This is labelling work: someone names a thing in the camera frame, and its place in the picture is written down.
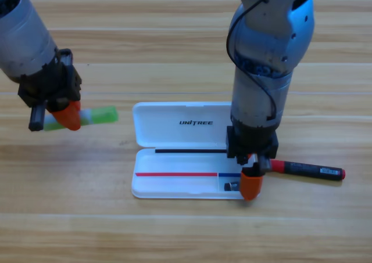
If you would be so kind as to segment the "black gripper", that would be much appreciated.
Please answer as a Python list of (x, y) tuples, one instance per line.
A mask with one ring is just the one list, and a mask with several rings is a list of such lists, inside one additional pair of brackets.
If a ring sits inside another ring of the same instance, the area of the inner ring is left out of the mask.
[(258, 197), (263, 175), (272, 170), (270, 160), (278, 150), (277, 126), (244, 127), (241, 131), (227, 127), (226, 151), (228, 158), (235, 158), (243, 166), (240, 177), (240, 193), (244, 200)]
[(32, 75), (20, 77), (18, 95), (31, 108), (28, 128), (31, 131), (44, 129), (45, 112), (56, 120), (54, 129), (77, 131), (81, 128), (81, 84), (82, 80), (73, 66), (70, 49), (55, 49), (50, 63)]

